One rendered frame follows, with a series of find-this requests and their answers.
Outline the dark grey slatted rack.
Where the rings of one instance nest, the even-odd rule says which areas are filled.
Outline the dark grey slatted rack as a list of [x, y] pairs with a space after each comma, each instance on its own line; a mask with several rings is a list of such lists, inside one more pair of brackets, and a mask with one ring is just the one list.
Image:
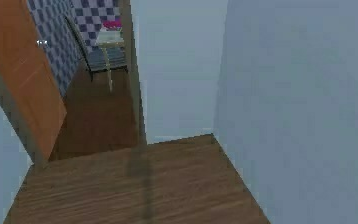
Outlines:
[[[107, 66], [103, 51], [100, 48], [96, 48], [89, 52], [74, 21], [67, 15], [64, 16], [64, 20], [73, 36], [73, 40], [75, 41], [79, 53], [85, 62], [90, 79], [94, 78], [95, 73], [105, 72]], [[106, 53], [109, 59], [110, 70], [124, 69], [127, 71], [125, 54], [120, 47], [107, 48]]]

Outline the pale table with thin legs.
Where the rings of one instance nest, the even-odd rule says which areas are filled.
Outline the pale table with thin legs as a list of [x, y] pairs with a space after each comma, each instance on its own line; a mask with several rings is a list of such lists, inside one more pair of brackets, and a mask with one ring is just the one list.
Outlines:
[[110, 60], [107, 49], [114, 47], [123, 47], [124, 39], [120, 31], [101, 29], [96, 39], [96, 45], [102, 50], [105, 60], [105, 67], [107, 70], [109, 90], [113, 89], [113, 81], [111, 77]]

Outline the pink object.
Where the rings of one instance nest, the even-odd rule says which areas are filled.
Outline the pink object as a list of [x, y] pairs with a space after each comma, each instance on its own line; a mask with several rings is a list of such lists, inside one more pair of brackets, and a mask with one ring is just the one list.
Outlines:
[[122, 28], [122, 22], [120, 20], [104, 21], [103, 26], [109, 30], [118, 30]]

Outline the brown wooden room door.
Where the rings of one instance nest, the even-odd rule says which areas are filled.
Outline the brown wooden room door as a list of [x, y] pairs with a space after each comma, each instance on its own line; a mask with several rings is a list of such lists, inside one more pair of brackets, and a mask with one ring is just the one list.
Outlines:
[[0, 0], [0, 74], [36, 145], [47, 160], [66, 109], [26, 0]]

